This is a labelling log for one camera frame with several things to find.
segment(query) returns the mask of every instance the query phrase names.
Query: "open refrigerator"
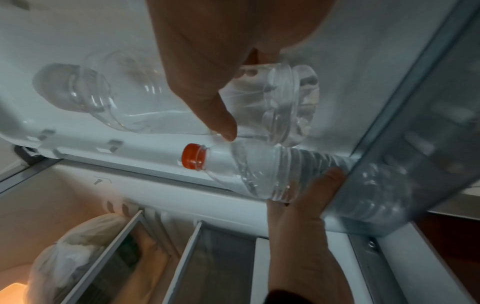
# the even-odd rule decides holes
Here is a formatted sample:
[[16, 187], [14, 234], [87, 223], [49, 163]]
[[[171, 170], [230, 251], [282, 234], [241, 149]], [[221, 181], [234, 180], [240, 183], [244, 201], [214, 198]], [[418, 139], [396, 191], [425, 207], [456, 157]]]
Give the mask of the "open refrigerator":
[[[479, 10], [477, 0], [339, 1], [309, 40], [282, 53], [318, 74], [321, 100], [300, 147], [359, 158], [324, 219], [356, 303], [475, 302], [408, 222], [480, 177]], [[62, 303], [79, 301], [136, 225], [167, 257], [150, 303], [264, 300], [265, 202], [179, 165], [186, 144], [217, 139], [114, 130], [52, 106], [32, 86], [51, 63], [155, 48], [143, 1], [3, 1], [0, 40], [0, 136], [41, 159], [0, 182], [0, 289], [26, 283], [35, 258], [69, 229], [120, 213], [131, 222]], [[412, 203], [402, 217], [335, 216], [371, 163], [406, 172]]]

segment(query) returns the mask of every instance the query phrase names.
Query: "water bottle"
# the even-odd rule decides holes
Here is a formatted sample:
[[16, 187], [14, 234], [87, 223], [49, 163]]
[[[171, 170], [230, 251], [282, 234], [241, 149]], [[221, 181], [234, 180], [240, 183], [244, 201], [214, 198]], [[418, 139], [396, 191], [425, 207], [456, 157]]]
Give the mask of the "water bottle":
[[[214, 181], [239, 194], [293, 202], [308, 185], [332, 167], [348, 173], [355, 160], [256, 140], [236, 140], [207, 148], [188, 144], [181, 163], [204, 171]], [[336, 215], [379, 223], [404, 210], [410, 202], [406, 177], [386, 165], [371, 164], [355, 181], [345, 202], [331, 209]]]
[[[239, 137], [294, 146], [309, 133], [319, 85], [309, 66], [241, 67], [220, 95], [238, 124]], [[33, 86], [51, 104], [88, 112], [104, 124], [136, 133], [211, 134], [170, 91], [157, 53], [100, 51], [81, 66], [50, 64]]]

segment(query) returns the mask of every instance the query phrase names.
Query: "transparent bottle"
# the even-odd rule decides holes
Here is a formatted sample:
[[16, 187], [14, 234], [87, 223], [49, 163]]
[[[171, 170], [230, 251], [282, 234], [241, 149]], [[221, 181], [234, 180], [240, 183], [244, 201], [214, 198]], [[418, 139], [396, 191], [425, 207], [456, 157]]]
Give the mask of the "transparent bottle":
[[[332, 167], [348, 173], [355, 160], [256, 140], [237, 140], [212, 147], [189, 144], [182, 165], [204, 171], [214, 181], [239, 194], [291, 202]], [[379, 222], [404, 210], [410, 202], [406, 176], [385, 165], [369, 166], [346, 201], [331, 210], [336, 215]]]
[[[320, 99], [312, 68], [271, 64], [244, 66], [241, 72], [220, 91], [237, 121], [238, 136], [272, 145], [300, 143]], [[55, 106], [69, 110], [75, 105], [117, 130], [211, 134], [170, 91], [156, 53], [100, 51], [88, 55], [81, 66], [51, 64], [35, 76], [34, 87]]]

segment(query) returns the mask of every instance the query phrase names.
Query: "person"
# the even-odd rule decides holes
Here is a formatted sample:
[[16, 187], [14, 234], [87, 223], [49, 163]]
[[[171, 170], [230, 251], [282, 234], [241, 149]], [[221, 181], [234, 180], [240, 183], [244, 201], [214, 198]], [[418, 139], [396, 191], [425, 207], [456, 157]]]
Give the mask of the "person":
[[[277, 61], [306, 39], [334, 0], [147, 0], [171, 90], [226, 140], [237, 124], [219, 95], [243, 64]], [[320, 214], [343, 183], [333, 169], [289, 206], [267, 203], [270, 269], [266, 303], [353, 303], [328, 249]]]

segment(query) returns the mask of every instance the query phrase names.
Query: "plastic bag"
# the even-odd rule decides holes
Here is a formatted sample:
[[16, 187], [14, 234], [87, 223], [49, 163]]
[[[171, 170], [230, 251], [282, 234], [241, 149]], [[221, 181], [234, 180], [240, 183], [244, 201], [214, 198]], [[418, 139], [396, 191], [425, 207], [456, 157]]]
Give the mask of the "plastic bag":
[[60, 303], [127, 222], [117, 214], [95, 217], [42, 251], [31, 267], [27, 304]]

